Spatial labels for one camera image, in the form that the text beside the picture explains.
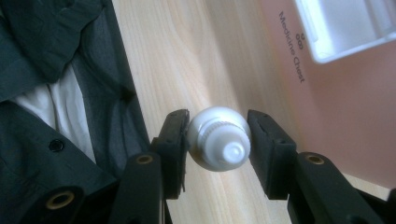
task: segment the dark gray jacket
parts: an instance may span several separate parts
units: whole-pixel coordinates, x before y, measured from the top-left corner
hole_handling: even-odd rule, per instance
[[[90,194],[115,182],[149,140],[111,1],[0,4],[0,223],[16,223],[52,189],[79,186]],[[68,63],[82,91],[96,164],[9,101],[56,82]]]

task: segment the metal grommet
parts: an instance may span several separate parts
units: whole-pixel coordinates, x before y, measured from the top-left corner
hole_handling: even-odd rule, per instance
[[[150,155],[143,155],[143,156],[139,156],[137,159],[136,159],[136,162],[138,163],[138,164],[148,164],[148,163],[151,163],[152,162],[152,157],[150,156]]]
[[[74,199],[75,194],[72,191],[67,190],[50,197],[46,203],[46,206],[49,210],[57,210],[67,206],[68,204],[73,202]]]
[[[49,150],[58,152],[64,149],[64,142],[59,139],[54,139],[49,143]]]
[[[305,158],[316,165],[324,164],[324,160],[321,157],[315,155],[307,155]]]

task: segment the white bottle cap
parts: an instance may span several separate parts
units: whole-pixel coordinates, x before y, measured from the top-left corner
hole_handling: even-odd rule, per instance
[[[188,130],[190,153],[211,171],[241,166],[250,153],[250,130],[245,119],[227,107],[211,107],[198,114]]]

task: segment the light wood table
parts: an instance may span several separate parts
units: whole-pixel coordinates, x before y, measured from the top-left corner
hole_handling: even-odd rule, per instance
[[[299,143],[257,0],[114,0],[149,138],[166,115],[212,105],[270,114]],[[348,177],[360,189],[388,191]],[[186,192],[169,201],[174,223],[289,223],[286,202],[269,201],[248,161],[212,173],[188,155]]]

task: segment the clamp jaw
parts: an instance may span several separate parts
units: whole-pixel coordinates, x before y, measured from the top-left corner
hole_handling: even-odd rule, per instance
[[[184,189],[186,109],[170,113],[150,150],[128,160],[120,182],[85,196],[78,187],[38,200],[21,223],[172,223],[166,200]],[[292,223],[396,223],[396,189],[387,201],[354,189],[326,157],[297,153],[268,115],[249,110],[250,161],[270,200],[289,200]]]

